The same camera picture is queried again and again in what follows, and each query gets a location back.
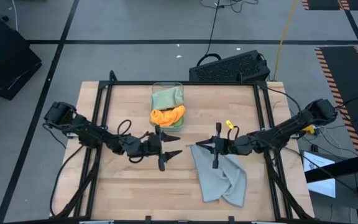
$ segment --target black cable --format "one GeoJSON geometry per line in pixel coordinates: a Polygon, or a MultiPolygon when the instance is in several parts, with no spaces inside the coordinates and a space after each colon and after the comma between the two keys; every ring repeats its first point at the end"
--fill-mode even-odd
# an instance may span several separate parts
{"type": "Polygon", "coordinates": [[[328,141],[327,137],[326,137],[323,133],[321,133],[321,135],[323,136],[323,138],[324,138],[330,145],[332,145],[332,147],[335,147],[335,148],[340,149],[340,150],[343,150],[343,151],[349,151],[349,152],[355,154],[356,156],[358,156],[355,152],[353,152],[353,151],[350,150],[350,149],[344,149],[344,148],[335,146],[333,143],[331,143],[330,141],[328,141]]]}
{"type": "Polygon", "coordinates": [[[231,6],[231,9],[232,11],[236,12],[236,13],[240,13],[242,11],[242,5],[244,3],[247,3],[247,4],[258,4],[259,3],[259,0],[255,0],[254,2],[249,2],[249,1],[244,1],[244,0],[233,0],[230,2],[230,4],[222,4],[222,5],[217,5],[217,6],[207,6],[205,4],[203,4],[203,0],[200,0],[200,4],[204,7],[208,7],[208,8],[211,8],[211,9],[216,9],[216,8],[221,8],[221,9],[224,9],[225,7],[228,7],[228,6],[231,6]],[[234,10],[233,8],[233,5],[237,4],[241,2],[241,6],[240,6],[240,11],[236,11],[234,10]]]}
{"type": "MultiPolygon", "coordinates": [[[[277,150],[276,147],[274,147],[270,142],[263,140],[263,139],[258,139],[255,138],[253,136],[250,136],[250,138],[253,138],[254,141],[261,141],[264,142],[266,144],[268,144],[276,153],[280,153],[281,149],[277,150]]],[[[269,169],[269,166],[273,166],[272,161],[270,160],[268,161],[265,154],[265,161],[266,161],[266,165],[267,165],[267,174],[273,179],[273,181],[277,184],[278,188],[281,190],[283,196],[289,201],[290,205],[293,207],[295,213],[299,216],[300,219],[310,219],[312,218],[311,216],[309,216],[304,210],[303,208],[298,204],[298,202],[295,200],[295,198],[292,196],[291,192],[287,189],[286,185],[281,181],[281,178],[279,178],[277,172],[275,171],[274,168],[269,169]]]]}
{"type": "Polygon", "coordinates": [[[301,119],[301,107],[299,106],[299,103],[294,99],[294,98],[292,98],[290,95],[288,95],[287,93],[284,93],[284,92],[282,92],[282,91],[278,91],[278,90],[274,90],[274,89],[272,89],[272,88],[269,88],[267,85],[262,85],[262,84],[257,84],[259,87],[261,87],[262,89],[263,88],[267,88],[268,90],[272,90],[273,92],[276,92],[276,93],[280,93],[280,94],[283,94],[283,95],[285,95],[287,98],[289,98],[290,100],[292,100],[295,104],[296,104],[296,107],[298,108],[298,111],[299,111],[299,113],[298,113],[298,120],[296,121],[296,122],[299,122],[299,120],[301,119]]]}
{"type": "Polygon", "coordinates": [[[355,97],[355,98],[352,98],[352,99],[350,99],[350,100],[347,100],[347,101],[345,101],[345,102],[343,102],[343,103],[340,103],[340,104],[337,105],[335,108],[345,106],[346,104],[348,104],[348,103],[350,103],[350,102],[352,102],[352,101],[354,101],[354,100],[357,100],[357,99],[358,99],[358,97],[355,97]]]}
{"type": "Polygon", "coordinates": [[[66,149],[66,146],[59,139],[56,138],[56,136],[52,133],[51,130],[49,130],[49,128],[47,127],[47,124],[45,124],[45,123],[42,124],[42,127],[44,127],[44,129],[47,130],[52,135],[52,137],[63,146],[63,148],[66,149]]]}
{"type": "MultiPolygon", "coordinates": [[[[353,120],[353,121],[350,120],[351,125],[353,125],[357,120],[358,120],[358,117],[357,117],[355,120],[353,120]]],[[[346,124],[334,126],[334,127],[331,127],[331,128],[327,128],[327,127],[325,127],[325,128],[326,128],[326,129],[335,129],[335,128],[340,128],[340,127],[345,127],[345,126],[346,126],[346,124]]]]}
{"type": "Polygon", "coordinates": [[[132,126],[132,121],[131,120],[126,119],[126,120],[122,121],[121,124],[119,124],[119,126],[117,128],[117,134],[121,136],[121,135],[127,133],[127,131],[129,131],[129,128],[131,128],[131,126],[132,126]],[[121,126],[126,122],[129,122],[127,129],[125,129],[125,131],[123,133],[120,133],[119,130],[121,129],[121,126]]]}
{"type": "Polygon", "coordinates": [[[214,29],[215,29],[215,21],[216,21],[216,15],[218,14],[218,9],[219,9],[219,7],[216,7],[216,9],[215,9],[214,23],[213,23],[213,25],[212,25],[211,36],[209,37],[209,42],[208,42],[208,49],[207,49],[207,51],[206,51],[205,55],[207,55],[207,54],[208,54],[208,52],[209,52],[209,47],[211,46],[211,42],[212,42],[212,35],[214,34],[214,29]]]}
{"type": "Polygon", "coordinates": [[[139,160],[136,160],[136,161],[133,161],[131,158],[129,158],[128,160],[129,160],[129,162],[131,162],[131,163],[133,163],[133,164],[136,164],[136,163],[142,162],[143,158],[144,158],[144,156],[141,156],[141,157],[139,158],[139,160]]]}
{"type": "MultiPolygon", "coordinates": [[[[233,129],[237,128],[237,132],[236,135],[234,136],[234,139],[237,139],[239,136],[239,132],[240,132],[240,128],[238,126],[233,126],[233,129]]],[[[227,132],[227,140],[230,140],[230,133],[231,133],[232,129],[229,129],[229,131],[227,132]]]]}
{"type": "MultiPolygon", "coordinates": [[[[310,144],[313,144],[311,141],[309,141],[309,140],[308,140],[307,138],[305,138],[305,137],[303,137],[302,139],[306,140],[306,141],[307,141],[308,143],[310,143],[310,144]]],[[[325,151],[325,152],[328,152],[329,154],[333,155],[333,156],[336,157],[337,159],[340,159],[340,160],[342,160],[342,161],[344,160],[343,158],[338,157],[337,155],[333,154],[332,152],[328,151],[327,149],[324,149],[324,148],[322,148],[322,147],[320,147],[320,146],[318,146],[318,145],[317,145],[317,147],[318,147],[319,149],[325,151]]]]}
{"type": "Polygon", "coordinates": [[[300,154],[299,152],[296,152],[293,149],[284,147],[285,149],[288,149],[289,151],[292,151],[296,154],[298,154],[301,158],[306,159],[307,161],[309,161],[310,163],[312,163],[313,165],[315,165],[318,169],[320,169],[321,171],[323,171],[325,174],[327,174],[328,176],[330,176],[330,178],[335,179],[336,181],[338,181],[339,183],[341,183],[343,186],[345,186],[347,189],[349,189],[351,192],[353,192],[354,194],[356,194],[358,196],[358,192],[356,192],[355,190],[353,190],[351,187],[349,187],[347,184],[345,184],[344,182],[342,182],[341,180],[339,180],[338,178],[334,177],[332,174],[330,174],[328,171],[326,171],[324,168],[318,166],[317,164],[315,164],[314,162],[312,162],[310,159],[308,159],[307,157],[305,157],[304,155],[300,154]]]}
{"type": "Polygon", "coordinates": [[[63,168],[66,166],[67,162],[72,159],[75,155],[77,155],[77,153],[84,147],[84,145],[81,145],[81,147],[79,147],[69,158],[66,159],[66,161],[63,163],[63,165],[61,166],[61,168],[59,169],[59,172],[57,173],[56,176],[56,180],[55,180],[55,184],[53,185],[53,190],[52,190],[52,194],[50,196],[50,200],[49,200],[49,211],[52,214],[52,216],[54,217],[56,214],[53,212],[53,208],[52,208],[52,203],[53,203],[53,196],[55,195],[55,191],[56,191],[56,186],[57,186],[57,182],[59,180],[60,177],[60,173],[62,173],[63,168]]]}
{"type": "Polygon", "coordinates": [[[230,0],[230,7],[231,7],[231,10],[235,13],[240,13],[242,11],[242,5],[244,3],[247,3],[247,4],[258,4],[259,3],[259,0],[255,0],[255,2],[248,2],[248,1],[243,1],[243,0],[230,0]],[[240,10],[239,11],[236,11],[234,10],[233,8],[233,5],[235,5],[236,3],[239,3],[241,2],[241,5],[240,5],[240,10]]]}

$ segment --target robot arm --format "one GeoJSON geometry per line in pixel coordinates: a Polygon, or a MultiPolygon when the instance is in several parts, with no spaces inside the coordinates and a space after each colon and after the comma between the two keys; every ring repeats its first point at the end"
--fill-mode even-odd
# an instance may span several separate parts
{"type": "Polygon", "coordinates": [[[180,138],[165,134],[159,125],[155,126],[155,133],[147,132],[144,137],[148,136],[148,139],[142,142],[142,138],[131,136],[131,134],[111,134],[106,128],[99,127],[78,114],[74,106],[63,102],[54,102],[44,120],[48,127],[55,128],[64,135],[75,133],[80,144],[86,147],[97,148],[105,143],[117,155],[123,155],[126,152],[129,161],[133,163],[140,162],[144,157],[158,156],[160,171],[165,170],[164,163],[181,153],[181,151],[163,153],[162,141],[176,141],[180,138]]]}
{"type": "MultiPolygon", "coordinates": [[[[252,150],[262,153],[272,148],[281,149],[287,145],[291,135],[299,133],[305,127],[327,125],[336,119],[337,112],[328,100],[316,100],[311,102],[304,110],[292,118],[270,129],[254,131],[234,140],[220,138],[221,124],[217,123],[217,135],[211,139],[196,142],[197,145],[209,150],[212,154],[235,154],[247,156],[252,150]],[[215,143],[214,147],[205,144],[215,143]]],[[[218,168],[218,156],[215,156],[213,168],[218,168]]]]}

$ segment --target gray towel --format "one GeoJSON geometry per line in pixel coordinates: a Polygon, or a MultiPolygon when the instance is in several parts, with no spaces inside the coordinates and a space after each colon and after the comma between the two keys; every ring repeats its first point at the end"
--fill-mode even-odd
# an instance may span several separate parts
{"type": "Polygon", "coordinates": [[[236,156],[219,155],[219,167],[212,169],[214,156],[207,149],[197,145],[191,145],[190,149],[204,202],[212,202],[222,196],[227,202],[243,207],[247,176],[236,156]]]}

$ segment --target black metal frame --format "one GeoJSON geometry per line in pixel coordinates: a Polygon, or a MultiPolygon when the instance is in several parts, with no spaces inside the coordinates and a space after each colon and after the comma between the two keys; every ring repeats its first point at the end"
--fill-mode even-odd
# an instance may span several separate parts
{"type": "MultiPolygon", "coordinates": [[[[136,82],[132,82],[132,81],[117,81],[117,78],[114,74],[114,72],[111,71],[110,73],[110,79],[108,81],[99,81],[99,85],[98,85],[98,92],[96,95],[96,101],[95,101],[95,106],[94,106],[94,111],[93,111],[93,117],[92,117],[92,122],[96,123],[97,122],[97,117],[98,117],[98,113],[100,110],[100,105],[101,105],[101,99],[102,99],[102,94],[103,94],[103,90],[105,88],[107,88],[107,95],[105,98],[105,102],[104,102],[104,108],[103,108],[103,114],[102,114],[102,120],[101,120],[101,126],[105,126],[106,125],[106,121],[107,121],[107,114],[108,114],[108,110],[109,110],[109,103],[111,101],[111,92],[112,92],[112,87],[114,85],[152,85],[156,82],[159,81],[136,81],[136,82]]],[[[254,89],[254,97],[255,97],[255,104],[256,104],[256,110],[257,110],[257,114],[258,114],[258,120],[259,120],[259,126],[260,128],[264,128],[265,127],[265,123],[264,123],[264,116],[263,116],[263,112],[262,112],[262,104],[260,102],[260,95],[259,95],[259,86],[260,85],[266,85],[265,82],[249,82],[249,83],[239,83],[239,82],[189,82],[189,81],[178,81],[179,83],[182,83],[182,85],[233,85],[233,86],[252,86],[254,89]]],[[[264,101],[265,101],[265,105],[266,105],[266,110],[267,110],[267,117],[268,117],[268,124],[270,127],[274,126],[274,120],[273,120],[273,112],[272,112],[272,107],[270,105],[270,98],[269,98],[269,92],[265,89],[262,88],[262,93],[264,95],[264,101]]],[[[80,180],[80,185],[82,183],[84,183],[86,177],[87,177],[87,173],[88,173],[88,168],[90,166],[90,159],[91,159],[91,153],[92,153],[93,149],[87,148],[86,152],[85,152],[85,158],[84,158],[84,163],[83,163],[83,170],[81,171],[81,180],[80,180]]],[[[93,208],[93,202],[94,202],[94,194],[95,194],[95,190],[96,190],[96,182],[97,182],[97,178],[98,178],[98,169],[99,169],[99,164],[100,164],[100,158],[101,158],[101,150],[102,147],[99,147],[96,149],[96,155],[95,155],[95,159],[94,159],[94,164],[93,166],[96,166],[96,175],[94,175],[94,178],[92,179],[91,183],[90,183],[90,188],[89,188],[89,197],[88,197],[88,201],[87,201],[87,206],[86,206],[86,212],[85,212],[85,216],[80,216],[81,213],[81,203],[82,203],[82,198],[79,199],[78,203],[76,204],[75,208],[74,208],[74,213],[73,213],[73,217],[70,218],[53,218],[53,219],[48,219],[48,220],[32,220],[32,221],[27,221],[27,222],[20,222],[20,223],[78,223],[79,221],[90,221],[91,220],[91,213],[92,213],[92,208],[93,208]]],[[[284,174],[284,168],[283,168],[283,164],[282,164],[282,158],[280,153],[276,153],[275,155],[276,159],[275,161],[276,163],[276,167],[277,167],[277,171],[279,174],[279,177],[281,178],[282,182],[285,184],[285,186],[287,186],[286,181],[285,181],[285,174],[284,174]]],[[[269,187],[270,187],[270,194],[272,196],[272,207],[273,207],[273,212],[274,212],[274,216],[275,216],[275,221],[276,222],[284,222],[284,223],[334,223],[334,222],[322,222],[319,220],[300,220],[300,219],[294,219],[293,215],[292,215],[292,209],[290,204],[288,203],[286,198],[283,198],[284,201],[284,205],[285,205],[285,213],[286,213],[286,218],[281,217],[280,214],[280,205],[278,203],[278,197],[277,197],[277,189],[276,189],[276,184],[275,182],[272,180],[272,178],[268,178],[268,182],[269,182],[269,187]]],[[[239,222],[239,221],[235,221],[234,217],[228,217],[227,221],[190,221],[190,220],[186,220],[186,221],[180,221],[180,220],[167,220],[167,221],[152,221],[152,217],[150,216],[146,216],[145,220],[114,220],[114,223],[145,223],[145,224],[151,224],[151,223],[166,223],[166,224],[172,224],[172,223],[191,223],[191,224],[205,224],[205,223],[215,223],[215,224],[248,224],[248,223],[254,223],[254,222],[239,222]]]]}
{"type": "MultiPolygon", "coordinates": [[[[108,113],[108,109],[109,109],[109,102],[111,99],[111,90],[112,87],[114,85],[152,85],[156,82],[159,81],[117,81],[117,78],[114,74],[114,72],[110,73],[110,79],[108,81],[99,81],[99,85],[98,85],[98,92],[96,94],[96,101],[95,101],[95,105],[94,105],[94,111],[93,111],[93,116],[92,116],[92,122],[93,123],[97,123],[97,117],[98,117],[98,113],[100,110],[100,104],[101,104],[101,99],[102,99],[102,94],[103,94],[103,90],[105,88],[107,88],[107,95],[106,95],[106,99],[104,102],[104,109],[103,109],[103,114],[102,114],[102,121],[101,121],[101,125],[105,126],[106,125],[106,121],[107,121],[107,113],[108,113]]],[[[260,96],[259,96],[259,85],[260,83],[256,83],[256,82],[250,82],[250,83],[239,83],[239,82],[188,82],[188,81],[178,81],[180,83],[182,83],[182,85],[242,85],[242,86],[252,86],[254,89],[254,97],[255,97],[255,104],[256,104],[256,108],[257,108],[257,114],[258,114],[258,120],[259,120],[259,126],[260,128],[264,128],[265,127],[265,123],[264,123],[264,117],[263,117],[263,112],[262,112],[262,104],[260,102],[260,96]]],[[[272,108],[270,105],[270,98],[269,98],[269,93],[266,89],[262,89],[263,94],[264,94],[264,101],[265,101],[265,105],[266,105],[266,109],[267,109],[267,116],[268,116],[268,123],[269,126],[272,127],[274,126],[274,120],[273,120],[273,113],[272,113],[272,108]]],[[[81,179],[80,179],[80,185],[84,183],[85,178],[87,176],[88,173],[88,168],[90,166],[90,159],[91,159],[91,152],[93,149],[87,148],[86,152],[85,152],[85,157],[84,157],[84,163],[83,163],[83,169],[81,171],[81,179]]],[[[285,174],[284,174],[284,169],[283,169],[283,164],[282,164],[282,159],[280,154],[278,153],[277,155],[275,155],[277,157],[276,161],[277,164],[277,170],[278,170],[278,174],[281,178],[281,180],[283,181],[283,183],[285,183],[285,174]]],[[[101,157],[101,147],[96,149],[96,155],[95,155],[95,160],[94,162],[97,165],[97,169],[96,169],[96,175],[94,177],[94,179],[91,181],[91,186],[89,188],[89,197],[88,197],[88,201],[87,201],[87,206],[86,206],[86,212],[85,212],[85,217],[89,217],[89,219],[91,218],[91,213],[92,213],[92,207],[93,207],[93,200],[94,200],[94,194],[95,194],[95,190],[96,190],[96,182],[97,182],[97,172],[99,169],[99,162],[100,162],[100,157],[101,157]]],[[[272,196],[272,206],[273,206],[273,211],[274,211],[274,216],[275,219],[278,220],[279,218],[281,218],[280,215],[280,206],[278,203],[278,197],[277,197],[277,190],[276,190],[276,186],[275,186],[275,182],[269,177],[268,178],[269,181],[269,186],[270,186],[270,193],[272,196]]],[[[82,204],[82,198],[79,199],[78,203],[75,206],[74,209],[74,217],[79,217],[80,213],[81,213],[81,204],[82,204]]],[[[284,199],[284,204],[285,204],[285,211],[286,211],[286,215],[288,218],[292,218],[292,210],[291,210],[291,206],[290,204],[287,202],[286,199],[284,199]]],[[[228,217],[228,220],[231,220],[232,222],[230,223],[250,223],[250,222],[235,222],[234,221],[234,217],[228,217]]]]}

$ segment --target floor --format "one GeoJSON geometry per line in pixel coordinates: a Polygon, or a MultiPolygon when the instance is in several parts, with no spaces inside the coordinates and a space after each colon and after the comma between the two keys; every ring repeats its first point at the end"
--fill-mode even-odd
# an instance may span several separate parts
{"type": "MultiPolygon", "coordinates": [[[[209,6],[214,2],[203,1],[209,6]]],[[[196,0],[16,0],[15,3],[18,30],[24,38],[33,40],[30,47],[43,65],[12,101],[0,98],[0,205],[30,123],[33,120],[38,124],[5,222],[43,219],[49,215],[48,201],[64,151],[40,124],[54,101],[75,105],[81,82],[105,80],[112,69],[119,80],[187,80],[188,69],[206,52],[214,18],[214,10],[196,0]],[[71,26],[67,27],[67,40],[142,41],[78,41],[77,44],[71,41],[59,51],[59,40],[73,3],[78,6],[71,26]],[[198,39],[204,40],[203,44],[192,44],[192,40],[198,39]],[[57,65],[52,63],[54,58],[59,59],[57,65]],[[38,120],[33,115],[45,81],[51,83],[45,103],[40,105],[43,107],[38,107],[42,109],[38,120]]],[[[227,43],[228,40],[280,40],[291,5],[291,0],[260,0],[258,5],[244,4],[238,14],[228,7],[220,9],[213,38],[227,43]]],[[[351,13],[358,26],[358,11],[351,13]]],[[[15,27],[11,1],[0,0],[0,14],[8,15],[11,18],[8,24],[15,27]]],[[[344,11],[306,11],[301,1],[296,5],[287,39],[357,40],[344,11]]],[[[268,67],[273,70],[277,41],[252,43],[213,44],[210,52],[228,57],[256,49],[264,54],[268,67]]],[[[325,46],[321,43],[312,45],[301,41],[299,45],[284,45],[282,49],[277,80],[284,82],[287,93],[301,107],[317,98],[334,101],[314,53],[315,47],[325,46]]],[[[331,126],[341,124],[339,118],[331,126]]],[[[345,128],[332,129],[331,134],[343,148],[354,150],[345,128]]],[[[337,155],[353,156],[330,146],[323,138],[318,137],[315,142],[337,155]]],[[[304,150],[309,148],[304,141],[299,141],[299,145],[304,150]]],[[[316,216],[329,220],[331,205],[312,199],[316,216]]],[[[356,223],[356,211],[334,207],[332,221],[356,223]]]]}

